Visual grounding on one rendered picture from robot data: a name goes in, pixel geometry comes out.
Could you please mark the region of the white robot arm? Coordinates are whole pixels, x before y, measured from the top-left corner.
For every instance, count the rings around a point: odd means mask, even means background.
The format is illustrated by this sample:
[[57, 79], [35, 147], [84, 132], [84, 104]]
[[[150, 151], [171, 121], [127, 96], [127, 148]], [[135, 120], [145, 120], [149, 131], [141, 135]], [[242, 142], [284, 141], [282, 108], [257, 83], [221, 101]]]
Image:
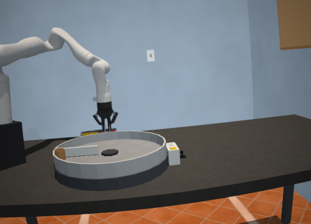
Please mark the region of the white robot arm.
[[59, 50], [63, 47], [64, 42], [68, 44], [72, 54], [79, 62], [92, 68], [97, 92], [93, 101], [97, 101], [97, 103], [111, 102], [109, 81], [105, 76], [110, 71], [109, 64], [83, 48], [64, 30], [53, 28], [46, 42], [34, 36], [15, 44], [0, 45], [0, 125], [12, 123], [10, 79], [3, 73], [2, 67], [22, 58]]

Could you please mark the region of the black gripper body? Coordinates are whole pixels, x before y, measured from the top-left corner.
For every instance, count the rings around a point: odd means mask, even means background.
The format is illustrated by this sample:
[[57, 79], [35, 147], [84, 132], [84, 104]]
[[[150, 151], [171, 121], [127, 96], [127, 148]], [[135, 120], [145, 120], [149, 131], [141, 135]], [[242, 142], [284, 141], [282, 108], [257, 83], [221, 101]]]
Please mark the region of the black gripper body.
[[104, 119], [108, 118], [107, 112], [109, 112], [110, 117], [113, 113], [112, 109], [112, 102], [105, 102], [105, 103], [97, 103], [97, 114], [102, 118], [102, 113], [104, 112]]

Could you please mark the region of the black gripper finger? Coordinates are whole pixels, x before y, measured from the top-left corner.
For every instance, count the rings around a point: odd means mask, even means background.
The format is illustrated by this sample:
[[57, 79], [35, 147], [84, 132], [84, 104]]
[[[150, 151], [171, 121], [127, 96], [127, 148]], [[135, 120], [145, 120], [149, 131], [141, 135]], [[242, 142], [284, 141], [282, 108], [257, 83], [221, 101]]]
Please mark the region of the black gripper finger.
[[111, 124], [113, 124], [115, 122], [117, 115], [118, 115], [117, 112], [113, 112], [113, 118], [111, 120], [110, 114], [109, 114], [109, 112], [107, 112], [107, 116], [108, 116], [108, 118], [107, 118], [107, 121], [108, 121], [108, 132], [109, 131], [111, 132]]
[[105, 127], [105, 119], [104, 119], [104, 112], [102, 113], [102, 122], [100, 122], [97, 118], [98, 118], [98, 114], [94, 114], [93, 115], [94, 119], [96, 120], [96, 122], [99, 124], [99, 125], [102, 125], [102, 130], [103, 132], [106, 132], [106, 127]]

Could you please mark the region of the white round turntable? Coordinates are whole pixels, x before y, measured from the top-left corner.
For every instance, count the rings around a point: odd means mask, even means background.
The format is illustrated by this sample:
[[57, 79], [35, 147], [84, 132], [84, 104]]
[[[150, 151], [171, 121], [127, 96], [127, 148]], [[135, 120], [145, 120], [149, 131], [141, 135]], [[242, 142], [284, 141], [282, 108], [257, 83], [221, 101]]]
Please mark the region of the white round turntable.
[[[58, 148], [65, 149], [65, 160], [54, 155]], [[180, 158], [187, 158], [175, 142], [166, 143], [164, 137], [144, 131], [85, 135], [54, 150], [56, 179], [67, 187], [87, 191], [137, 186], [163, 174], [168, 164], [178, 165]]]

